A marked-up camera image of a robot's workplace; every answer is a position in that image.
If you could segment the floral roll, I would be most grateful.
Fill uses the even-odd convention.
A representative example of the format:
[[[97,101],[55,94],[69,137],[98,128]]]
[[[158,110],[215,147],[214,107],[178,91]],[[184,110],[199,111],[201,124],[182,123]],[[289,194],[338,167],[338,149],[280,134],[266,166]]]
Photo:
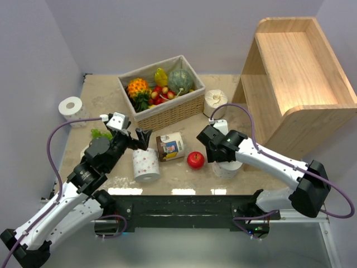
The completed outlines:
[[[133,151],[133,172],[134,179],[138,183],[146,183],[160,178],[160,167],[157,151],[148,148]]]
[[[213,171],[215,175],[222,179],[232,179],[236,176],[241,167],[242,163],[239,161],[213,163]]]
[[[58,105],[59,113],[67,120],[90,118],[90,113],[84,106],[79,97],[68,97],[62,100]]]

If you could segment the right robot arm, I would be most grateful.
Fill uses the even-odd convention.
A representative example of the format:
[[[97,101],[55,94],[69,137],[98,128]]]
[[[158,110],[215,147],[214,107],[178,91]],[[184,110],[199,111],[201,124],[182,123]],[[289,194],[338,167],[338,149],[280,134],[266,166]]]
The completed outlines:
[[[262,219],[268,212],[295,209],[304,216],[317,217],[331,187],[322,163],[305,163],[255,145],[247,135],[231,130],[223,134],[207,125],[197,136],[205,146],[208,162],[241,162],[269,173],[286,184],[274,191],[262,190],[250,203],[248,212]]]

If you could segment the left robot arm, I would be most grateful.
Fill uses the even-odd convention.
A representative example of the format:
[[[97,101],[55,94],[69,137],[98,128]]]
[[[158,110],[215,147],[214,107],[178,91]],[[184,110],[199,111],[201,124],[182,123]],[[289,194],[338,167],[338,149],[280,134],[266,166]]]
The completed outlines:
[[[137,138],[126,130],[112,130],[111,140],[93,139],[67,181],[30,220],[6,229],[1,240],[22,267],[41,267],[55,245],[88,222],[115,214],[115,200],[100,186],[126,149],[148,148],[152,131],[136,129]]]

